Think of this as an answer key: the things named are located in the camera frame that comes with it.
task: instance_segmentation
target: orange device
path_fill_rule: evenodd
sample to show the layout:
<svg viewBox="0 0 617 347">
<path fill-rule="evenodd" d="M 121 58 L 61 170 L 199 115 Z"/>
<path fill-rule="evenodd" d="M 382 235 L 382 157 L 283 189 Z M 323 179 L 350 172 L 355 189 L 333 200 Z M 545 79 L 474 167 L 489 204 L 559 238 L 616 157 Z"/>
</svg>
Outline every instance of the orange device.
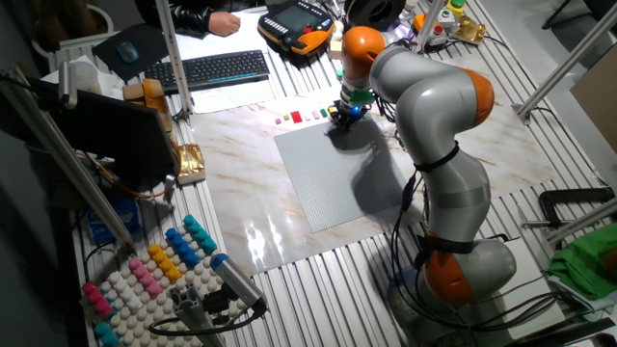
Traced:
<svg viewBox="0 0 617 347">
<path fill-rule="evenodd" d="M 330 15 L 319 8 L 304 1 L 290 1 L 275 13 L 263 15 L 257 30 L 282 49 L 307 55 L 326 43 L 334 24 Z"/>
<path fill-rule="evenodd" d="M 426 13 L 423 14 L 418 14 L 415 18 L 414 18 L 414 29 L 416 29 L 416 32 L 419 33 L 420 29 L 422 29 L 422 25 L 424 25 L 424 19 L 426 18 Z"/>
</svg>

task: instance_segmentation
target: person's hand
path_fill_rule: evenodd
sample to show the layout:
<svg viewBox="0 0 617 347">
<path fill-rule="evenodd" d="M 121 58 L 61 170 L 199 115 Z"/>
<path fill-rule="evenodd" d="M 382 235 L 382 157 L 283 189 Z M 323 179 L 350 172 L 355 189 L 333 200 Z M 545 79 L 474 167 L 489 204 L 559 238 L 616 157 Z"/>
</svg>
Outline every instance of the person's hand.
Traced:
<svg viewBox="0 0 617 347">
<path fill-rule="evenodd" d="M 213 13 L 210 15 L 208 31 L 214 35 L 225 37 L 233 34 L 240 29 L 240 18 L 225 12 Z"/>
</svg>

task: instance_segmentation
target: computer mouse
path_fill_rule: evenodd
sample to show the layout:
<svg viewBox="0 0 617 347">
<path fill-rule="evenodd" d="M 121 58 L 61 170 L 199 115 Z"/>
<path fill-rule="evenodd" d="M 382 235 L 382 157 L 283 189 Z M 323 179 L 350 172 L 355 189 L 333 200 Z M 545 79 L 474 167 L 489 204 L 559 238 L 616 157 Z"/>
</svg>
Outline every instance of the computer mouse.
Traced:
<svg viewBox="0 0 617 347">
<path fill-rule="evenodd" d="M 139 60 L 139 52 L 135 49 L 133 43 L 129 41 L 122 42 L 116 47 L 120 59 L 127 64 L 133 64 Z"/>
</svg>

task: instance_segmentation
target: monitor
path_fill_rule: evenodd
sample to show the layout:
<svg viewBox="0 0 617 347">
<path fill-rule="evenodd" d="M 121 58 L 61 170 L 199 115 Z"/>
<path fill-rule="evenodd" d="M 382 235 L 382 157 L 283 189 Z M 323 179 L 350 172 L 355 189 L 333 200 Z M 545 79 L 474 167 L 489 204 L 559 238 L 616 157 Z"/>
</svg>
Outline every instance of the monitor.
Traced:
<svg viewBox="0 0 617 347">
<path fill-rule="evenodd" d="M 58 97 L 58 85 L 29 80 L 39 93 Z M 51 111 L 71 147 L 110 157 L 121 178 L 163 178 L 178 175 L 180 167 L 172 143 L 156 110 L 111 97 L 77 91 L 72 110 Z M 18 136 L 24 141 L 33 134 Z"/>
</svg>

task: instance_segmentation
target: cardboard box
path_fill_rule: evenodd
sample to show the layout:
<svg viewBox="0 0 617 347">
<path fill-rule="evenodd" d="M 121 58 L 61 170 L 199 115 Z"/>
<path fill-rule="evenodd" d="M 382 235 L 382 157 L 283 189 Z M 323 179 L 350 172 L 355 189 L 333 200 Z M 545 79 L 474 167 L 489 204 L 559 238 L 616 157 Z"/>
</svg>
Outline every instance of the cardboard box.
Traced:
<svg viewBox="0 0 617 347">
<path fill-rule="evenodd" d="M 617 45 L 613 45 L 570 92 L 617 152 Z"/>
<path fill-rule="evenodd" d="M 124 100 L 157 110 L 165 131 L 172 133 L 174 123 L 160 81 L 146 78 L 144 84 L 126 86 L 122 92 Z"/>
</svg>

